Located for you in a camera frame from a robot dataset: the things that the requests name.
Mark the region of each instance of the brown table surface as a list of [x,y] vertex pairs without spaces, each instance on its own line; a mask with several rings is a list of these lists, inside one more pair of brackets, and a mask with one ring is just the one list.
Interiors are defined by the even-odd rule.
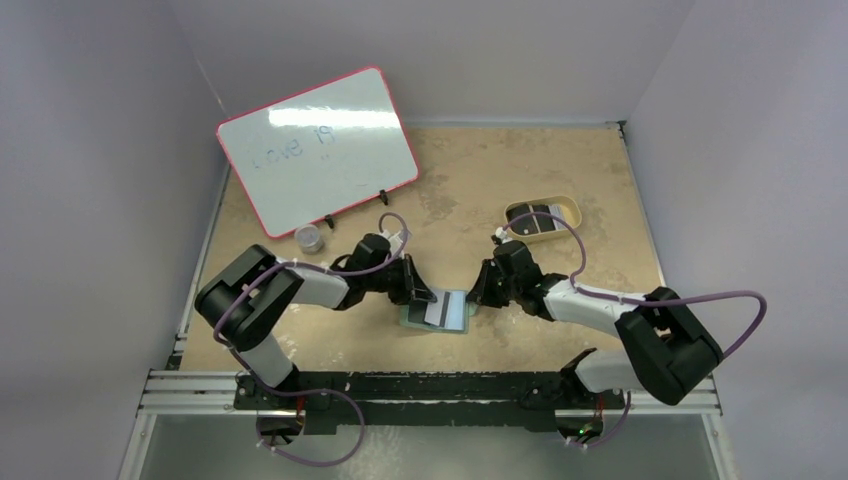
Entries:
[[[578,232],[589,254],[581,281],[624,291],[650,291],[659,268],[628,159],[613,128],[411,128],[420,178],[389,193],[390,204],[370,201],[336,218],[314,256],[292,237],[268,238],[235,175],[230,175],[210,240],[200,285],[248,246],[327,265],[349,253],[382,212],[400,213],[412,238],[406,248],[431,287],[470,289],[480,262],[491,257],[489,237],[511,202],[554,195],[574,198],[583,214]],[[281,205],[281,208],[295,208]],[[387,221],[394,231],[396,223]],[[543,272],[569,274],[579,263],[569,238],[531,244]],[[274,336],[303,370],[533,371],[558,370],[585,348],[621,348],[603,333],[525,315],[520,307],[481,308],[468,334],[428,333],[399,325],[399,307],[370,293],[343,312],[291,305]],[[182,370],[237,370],[196,313],[189,327]]]

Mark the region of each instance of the metal frame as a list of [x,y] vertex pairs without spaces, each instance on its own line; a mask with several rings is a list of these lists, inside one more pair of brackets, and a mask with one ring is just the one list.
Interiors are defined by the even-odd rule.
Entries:
[[[599,128],[610,128],[618,131],[624,154],[628,165],[630,157],[621,126],[617,123],[606,125],[595,125]],[[188,291],[185,308],[180,320],[176,335],[174,351],[172,356],[181,357],[188,340],[189,322],[192,317],[193,298],[198,289],[200,277],[203,274],[203,266],[209,244],[221,211],[221,203],[224,199],[227,183],[230,177],[230,167],[222,175],[219,186],[216,207],[209,222],[209,228],[201,245],[200,254],[195,266],[194,275]],[[639,207],[642,210],[642,218],[650,236],[648,219],[639,197]],[[654,259],[662,284],[665,284],[665,276],[659,264],[656,248],[653,246],[653,237],[650,237],[653,248]],[[236,372],[181,372],[181,371],[152,371],[150,372],[144,393],[139,403],[135,425],[129,446],[124,456],[124,462],[119,475],[120,480],[136,480],[140,478],[144,461],[150,446],[150,439],[156,427],[156,421],[162,415],[263,415],[278,417],[294,417],[293,410],[251,411],[234,410],[232,401],[236,393]],[[558,417],[587,416],[592,415],[589,410],[557,410]],[[632,397],[631,415],[700,415],[704,424],[704,431],[709,444],[710,452],[716,465],[716,471],[720,480],[737,480],[739,478],[731,450],[727,432],[721,420],[721,403],[714,378],[710,376],[701,382],[695,390],[684,398],[680,405],[671,407],[660,403],[648,393],[634,393]]]

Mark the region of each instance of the robotic arm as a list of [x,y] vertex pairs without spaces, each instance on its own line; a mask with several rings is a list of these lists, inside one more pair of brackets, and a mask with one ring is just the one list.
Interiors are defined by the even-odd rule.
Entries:
[[[612,294],[619,301],[578,292]],[[574,322],[619,337],[624,351],[584,351],[564,372],[578,386],[599,393],[610,389],[647,390],[668,405],[677,405],[724,359],[712,336],[686,306],[652,308],[621,299],[679,298],[665,287],[649,294],[618,293],[572,284],[566,275],[542,274],[520,241],[498,245],[483,261],[468,300],[501,308],[514,301],[528,315],[549,321]]]
[[[220,327],[221,335],[265,384],[285,389],[286,380],[296,377],[293,373],[297,373],[297,367],[280,348],[271,330],[289,304],[346,310],[361,302],[366,292],[387,293],[396,305],[436,301],[436,296],[418,275],[410,255],[398,255],[372,273],[345,275],[377,267],[389,255],[398,253],[402,245],[398,235],[403,234],[403,231],[393,236],[366,234],[352,254],[339,257],[327,269],[312,265],[279,269],[227,317]],[[253,245],[200,290],[195,298],[195,309],[215,328],[248,285],[284,261],[266,248]]]

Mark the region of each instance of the beige basket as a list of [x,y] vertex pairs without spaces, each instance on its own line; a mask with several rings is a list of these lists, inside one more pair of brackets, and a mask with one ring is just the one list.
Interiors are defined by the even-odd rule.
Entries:
[[[579,227],[580,222],[583,221],[583,214],[580,213],[580,209],[577,207],[577,202],[575,202],[574,199],[572,199],[571,197],[559,195],[555,197],[537,198],[535,200],[524,200],[521,202],[510,203],[506,206],[506,208],[504,208],[504,219],[506,220],[506,222],[509,222],[509,218],[507,218],[506,212],[508,212],[512,208],[523,204],[559,205],[559,207],[562,209],[562,214],[565,217],[565,221],[568,222],[568,224],[574,228]],[[524,235],[510,228],[509,236],[516,240],[521,240],[524,243],[530,243],[538,242],[539,240],[547,240],[550,238],[567,237],[571,236],[571,233],[568,231],[568,229],[563,229]]]

